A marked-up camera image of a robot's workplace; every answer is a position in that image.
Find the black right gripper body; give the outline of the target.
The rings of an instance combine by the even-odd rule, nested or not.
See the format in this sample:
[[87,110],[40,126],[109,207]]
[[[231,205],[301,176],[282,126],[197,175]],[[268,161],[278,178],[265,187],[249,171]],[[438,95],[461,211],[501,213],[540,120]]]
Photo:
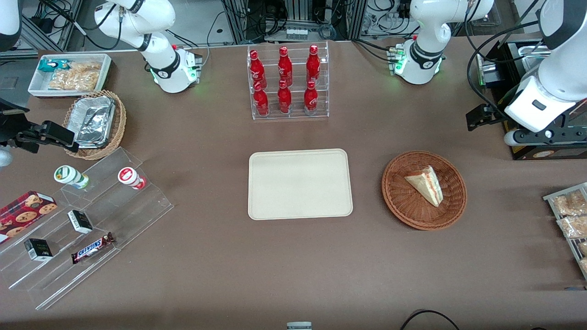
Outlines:
[[20,148],[30,153],[38,153],[44,125],[28,121],[24,113],[1,113],[1,146]]

